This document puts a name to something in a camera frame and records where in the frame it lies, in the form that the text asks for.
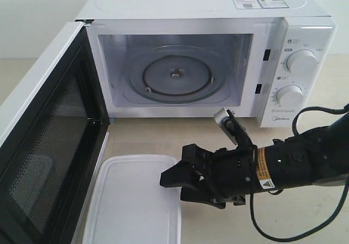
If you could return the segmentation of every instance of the microwave label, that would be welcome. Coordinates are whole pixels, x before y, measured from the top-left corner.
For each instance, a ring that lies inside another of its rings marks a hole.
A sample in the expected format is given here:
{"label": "microwave label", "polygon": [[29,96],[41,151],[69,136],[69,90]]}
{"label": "microwave label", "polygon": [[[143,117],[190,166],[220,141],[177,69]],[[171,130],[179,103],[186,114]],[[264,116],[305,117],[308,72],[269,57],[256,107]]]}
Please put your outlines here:
{"label": "microwave label", "polygon": [[257,0],[233,0],[236,9],[262,9]]}
{"label": "microwave label", "polygon": [[262,9],[289,8],[284,0],[257,0]]}

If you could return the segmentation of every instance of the timer knob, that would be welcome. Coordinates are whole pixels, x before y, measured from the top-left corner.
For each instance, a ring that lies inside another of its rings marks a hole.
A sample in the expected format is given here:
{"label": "timer knob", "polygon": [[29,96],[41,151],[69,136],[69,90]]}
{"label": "timer knob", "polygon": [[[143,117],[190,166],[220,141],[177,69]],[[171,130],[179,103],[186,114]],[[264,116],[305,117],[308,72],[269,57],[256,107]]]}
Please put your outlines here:
{"label": "timer knob", "polygon": [[276,99],[282,106],[294,107],[303,101],[302,90],[296,85],[289,85],[281,88],[276,93]]}
{"label": "timer knob", "polygon": [[294,74],[307,74],[317,67],[317,59],[312,51],[300,50],[289,56],[287,68]]}

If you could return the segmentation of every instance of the sticker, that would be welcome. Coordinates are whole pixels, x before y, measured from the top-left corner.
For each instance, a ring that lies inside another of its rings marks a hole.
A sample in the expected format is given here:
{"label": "sticker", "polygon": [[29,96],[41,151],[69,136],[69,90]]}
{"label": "sticker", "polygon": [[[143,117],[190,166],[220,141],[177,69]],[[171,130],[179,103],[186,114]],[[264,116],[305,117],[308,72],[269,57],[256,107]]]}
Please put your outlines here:
{"label": "sticker", "polygon": [[257,0],[263,9],[289,8],[284,0]]}
{"label": "sticker", "polygon": [[273,180],[269,174],[264,148],[258,149],[257,177],[264,190],[275,188]]}
{"label": "sticker", "polygon": [[261,9],[257,0],[233,0],[236,9]]}

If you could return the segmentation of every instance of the plastic container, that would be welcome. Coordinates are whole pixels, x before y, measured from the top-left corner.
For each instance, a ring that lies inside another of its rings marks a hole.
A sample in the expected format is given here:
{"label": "plastic container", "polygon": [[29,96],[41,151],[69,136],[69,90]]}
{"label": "plastic container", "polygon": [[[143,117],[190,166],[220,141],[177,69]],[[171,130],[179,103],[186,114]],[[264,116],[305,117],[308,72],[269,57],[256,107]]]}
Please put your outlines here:
{"label": "plastic container", "polygon": [[160,174],[176,163],[165,155],[108,159],[94,187],[82,244],[180,244],[178,188]]}

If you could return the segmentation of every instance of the microwave door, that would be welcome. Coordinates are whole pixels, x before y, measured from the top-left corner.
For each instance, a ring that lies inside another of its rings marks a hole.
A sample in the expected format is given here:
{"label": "microwave door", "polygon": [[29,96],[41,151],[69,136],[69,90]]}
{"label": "microwave door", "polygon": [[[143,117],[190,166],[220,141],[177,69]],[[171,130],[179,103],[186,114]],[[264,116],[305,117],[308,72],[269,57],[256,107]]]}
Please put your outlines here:
{"label": "microwave door", "polygon": [[63,27],[0,116],[1,243],[70,243],[109,125],[83,23]]}

